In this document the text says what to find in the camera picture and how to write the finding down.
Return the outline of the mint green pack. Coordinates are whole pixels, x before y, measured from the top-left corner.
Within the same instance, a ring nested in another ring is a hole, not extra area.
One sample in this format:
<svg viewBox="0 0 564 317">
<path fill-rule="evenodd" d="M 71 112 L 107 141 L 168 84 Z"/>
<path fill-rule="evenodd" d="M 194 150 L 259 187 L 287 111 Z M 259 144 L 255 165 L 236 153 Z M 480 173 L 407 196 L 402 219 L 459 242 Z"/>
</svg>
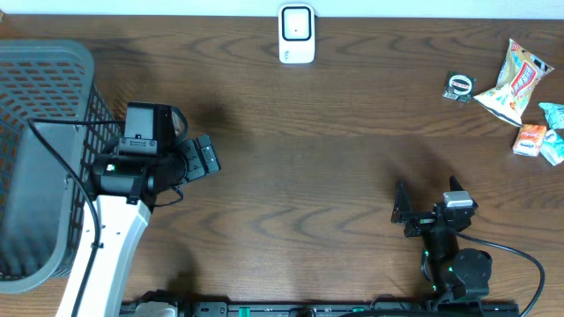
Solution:
<svg viewBox="0 0 564 317">
<path fill-rule="evenodd" d="M 562 104 L 541 102 L 539 107 L 545 112 L 545 119 L 551 129 L 564 129 L 564 106 Z"/>
</svg>

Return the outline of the round tape roll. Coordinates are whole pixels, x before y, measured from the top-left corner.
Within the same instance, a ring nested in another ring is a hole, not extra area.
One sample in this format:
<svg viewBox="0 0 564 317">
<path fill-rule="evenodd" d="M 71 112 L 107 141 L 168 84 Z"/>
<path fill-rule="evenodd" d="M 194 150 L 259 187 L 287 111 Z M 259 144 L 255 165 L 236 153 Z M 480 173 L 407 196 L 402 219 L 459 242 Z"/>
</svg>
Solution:
<svg viewBox="0 0 564 317">
<path fill-rule="evenodd" d="M 473 98 L 475 78 L 451 70 L 446 78 L 446 85 L 442 97 L 463 103 L 469 103 Z"/>
</svg>

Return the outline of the orange small carton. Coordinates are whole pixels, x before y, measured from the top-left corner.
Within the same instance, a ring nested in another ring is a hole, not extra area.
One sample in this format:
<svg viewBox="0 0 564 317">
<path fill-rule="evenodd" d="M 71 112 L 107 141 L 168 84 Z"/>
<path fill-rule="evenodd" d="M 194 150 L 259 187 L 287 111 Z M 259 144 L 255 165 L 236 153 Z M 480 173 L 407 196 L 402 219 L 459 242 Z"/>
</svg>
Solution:
<svg viewBox="0 0 564 317">
<path fill-rule="evenodd" d="M 537 157 L 546 132 L 547 128 L 544 125 L 524 124 L 518 131 L 512 152 L 517 155 Z"/>
</svg>

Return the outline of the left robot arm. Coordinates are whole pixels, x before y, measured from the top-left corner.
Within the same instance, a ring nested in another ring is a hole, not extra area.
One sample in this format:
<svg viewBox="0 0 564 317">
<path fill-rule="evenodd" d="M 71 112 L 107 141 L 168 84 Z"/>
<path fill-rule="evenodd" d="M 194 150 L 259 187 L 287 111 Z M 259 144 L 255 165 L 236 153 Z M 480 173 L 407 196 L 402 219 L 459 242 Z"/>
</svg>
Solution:
<svg viewBox="0 0 564 317">
<path fill-rule="evenodd" d="M 160 193 L 220 169 L 209 136 L 188 137 L 178 107 L 131 102 L 124 132 L 88 170 L 85 216 L 60 316 L 116 316 Z"/>
</svg>

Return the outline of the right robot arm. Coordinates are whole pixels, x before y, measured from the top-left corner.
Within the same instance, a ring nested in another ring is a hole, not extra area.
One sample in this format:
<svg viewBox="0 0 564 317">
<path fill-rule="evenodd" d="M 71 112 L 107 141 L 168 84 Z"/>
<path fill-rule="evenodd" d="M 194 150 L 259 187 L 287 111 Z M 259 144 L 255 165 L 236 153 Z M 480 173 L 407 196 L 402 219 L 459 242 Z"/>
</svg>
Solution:
<svg viewBox="0 0 564 317">
<path fill-rule="evenodd" d="M 391 221 L 404 225 L 404 236 L 421 237 L 424 250 L 421 271 L 434 287 L 426 307 L 438 311 L 447 305 L 478 305 L 489 294 L 492 257 L 475 248 L 460 248 L 457 235 L 471 225 L 478 204 L 456 177 L 449 178 L 449 191 L 430 211 L 416 211 L 402 182 L 396 185 Z"/>
</svg>

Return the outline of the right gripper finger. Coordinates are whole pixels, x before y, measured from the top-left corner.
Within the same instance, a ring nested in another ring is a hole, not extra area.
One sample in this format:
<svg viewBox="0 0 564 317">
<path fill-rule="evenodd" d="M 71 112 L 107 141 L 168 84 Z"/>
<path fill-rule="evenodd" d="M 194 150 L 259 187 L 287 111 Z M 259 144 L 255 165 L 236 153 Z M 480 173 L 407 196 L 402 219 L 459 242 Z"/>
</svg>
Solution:
<svg viewBox="0 0 564 317">
<path fill-rule="evenodd" d="M 452 175 L 452 176 L 449 178 L 449 188 L 450 188 L 450 191 L 462 191 L 462 190 L 463 190 L 463 191 L 466 191 L 466 190 L 464 190 L 464 188 L 462 187 L 462 185 L 459 183 L 459 181 L 457 180 L 456 176 L 454 176 L 454 175 Z M 478 208 L 478 204 L 476 203 L 476 201 L 475 201 L 474 199 L 473 199 L 473 201 L 474 201 L 474 204 L 473 204 L 473 206 L 470 207 L 470 208 L 477 209 L 477 208 Z"/>
<path fill-rule="evenodd" d="M 392 223 L 405 223 L 412 217 L 411 200 L 408 196 L 404 183 L 397 182 L 396 198 L 391 216 Z"/>
</svg>

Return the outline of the yellow snack bag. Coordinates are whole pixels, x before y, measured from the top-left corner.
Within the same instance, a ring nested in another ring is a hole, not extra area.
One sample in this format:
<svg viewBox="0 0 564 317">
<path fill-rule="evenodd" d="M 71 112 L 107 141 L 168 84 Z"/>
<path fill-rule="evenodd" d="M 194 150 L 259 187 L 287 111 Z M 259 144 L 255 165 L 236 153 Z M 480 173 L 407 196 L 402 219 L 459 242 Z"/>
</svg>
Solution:
<svg viewBox="0 0 564 317">
<path fill-rule="evenodd" d="M 553 66 L 510 39 L 496 86 L 473 98 L 498 119 L 520 127 L 535 87 L 553 70 Z"/>
</svg>

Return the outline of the teal small carton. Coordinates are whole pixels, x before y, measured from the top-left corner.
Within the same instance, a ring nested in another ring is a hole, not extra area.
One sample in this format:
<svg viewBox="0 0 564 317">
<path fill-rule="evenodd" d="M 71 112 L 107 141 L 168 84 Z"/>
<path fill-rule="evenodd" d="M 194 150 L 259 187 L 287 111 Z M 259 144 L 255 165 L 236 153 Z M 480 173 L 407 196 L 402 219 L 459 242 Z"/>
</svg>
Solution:
<svg viewBox="0 0 564 317">
<path fill-rule="evenodd" d="M 553 129 L 549 129 L 540 147 L 540 153 L 552 165 L 563 162 L 563 139 Z"/>
</svg>

